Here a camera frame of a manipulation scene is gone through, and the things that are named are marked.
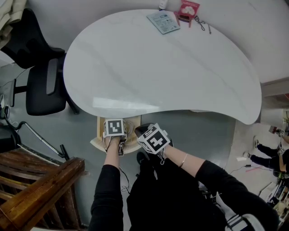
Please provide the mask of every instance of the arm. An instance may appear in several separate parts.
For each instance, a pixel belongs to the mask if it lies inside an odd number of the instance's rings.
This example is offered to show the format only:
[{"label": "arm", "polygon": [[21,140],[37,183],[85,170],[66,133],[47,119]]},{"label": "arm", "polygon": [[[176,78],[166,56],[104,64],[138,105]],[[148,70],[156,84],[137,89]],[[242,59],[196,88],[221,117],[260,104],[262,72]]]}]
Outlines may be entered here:
[{"label": "arm", "polygon": [[280,171],[286,172],[286,164],[283,162],[283,156],[279,156],[279,165],[280,165]]},{"label": "arm", "polygon": [[[186,153],[171,146],[165,148],[166,156],[178,166]],[[223,202],[236,214],[254,215],[266,231],[277,230],[279,218],[276,211],[261,198],[250,193],[245,185],[217,165],[201,158],[187,155],[182,169],[202,182],[211,192],[219,192]]]},{"label": "arm", "polygon": [[118,144],[119,138],[114,138],[108,148],[95,188],[89,231],[123,230]]}]

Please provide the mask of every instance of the white table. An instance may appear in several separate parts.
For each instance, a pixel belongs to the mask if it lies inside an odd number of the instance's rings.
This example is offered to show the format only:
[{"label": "white table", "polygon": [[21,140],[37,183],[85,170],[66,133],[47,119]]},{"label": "white table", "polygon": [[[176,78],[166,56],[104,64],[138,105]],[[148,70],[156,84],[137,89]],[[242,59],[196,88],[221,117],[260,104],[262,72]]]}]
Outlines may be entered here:
[{"label": "white table", "polygon": [[163,35],[146,18],[154,12],[112,14],[75,38],[64,63],[72,100],[106,118],[193,109],[255,122],[260,83],[237,46],[213,27],[209,34],[207,24],[202,31],[196,21]]}]

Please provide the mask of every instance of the black pants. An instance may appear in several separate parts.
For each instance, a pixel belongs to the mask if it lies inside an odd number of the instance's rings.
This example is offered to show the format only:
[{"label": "black pants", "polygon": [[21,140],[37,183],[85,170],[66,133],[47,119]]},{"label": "black pants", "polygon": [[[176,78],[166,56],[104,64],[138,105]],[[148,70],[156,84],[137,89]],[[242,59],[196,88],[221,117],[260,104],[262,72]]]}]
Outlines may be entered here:
[{"label": "black pants", "polygon": [[277,149],[271,149],[269,147],[266,147],[262,144],[257,145],[257,148],[265,153],[270,158],[261,158],[257,157],[255,155],[251,156],[251,160],[258,164],[262,165],[266,168],[270,168],[272,170],[280,171],[280,164],[279,164],[279,156],[278,156],[278,150]]},{"label": "black pants", "polygon": [[[159,163],[159,157],[150,155],[150,161],[141,165],[140,175],[127,198],[131,231],[136,226],[139,230],[139,224],[145,230],[165,230],[168,227],[164,226],[172,220],[181,226],[181,221],[191,220],[188,208],[194,206],[196,198],[204,199],[194,177],[168,159],[163,166]],[[148,229],[145,221],[154,224],[153,229]]]}]

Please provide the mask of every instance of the black shoe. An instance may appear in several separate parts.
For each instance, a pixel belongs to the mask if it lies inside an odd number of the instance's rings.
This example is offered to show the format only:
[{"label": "black shoe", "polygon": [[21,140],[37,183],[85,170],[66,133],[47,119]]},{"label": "black shoe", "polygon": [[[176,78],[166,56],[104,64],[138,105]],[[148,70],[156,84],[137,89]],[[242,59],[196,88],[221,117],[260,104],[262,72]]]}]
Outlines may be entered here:
[{"label": "black shoe", "polygon": [[149,162],[149,160],[146,158],[146,156],[142,152],[137,153],[136,160],[140,166]]}]

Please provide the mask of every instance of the bracelet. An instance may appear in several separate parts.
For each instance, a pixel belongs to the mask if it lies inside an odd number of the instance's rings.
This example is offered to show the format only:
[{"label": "bracelet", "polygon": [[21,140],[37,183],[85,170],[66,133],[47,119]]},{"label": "bracelet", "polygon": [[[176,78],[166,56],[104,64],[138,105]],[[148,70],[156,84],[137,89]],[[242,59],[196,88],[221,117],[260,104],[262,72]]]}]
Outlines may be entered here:
[{"label": "bracelet", "polygon": [[181,167],[182,167],[182,165],[184,164],[184,162],[185,162],[185,160],[186,160],[186,157],[187,157],[187,155],[188,155],[188,153],[186,154],[186,156],[185,156],[184,160],[182,161],[181,165],[179,166],[179,168],[181,168]]}]

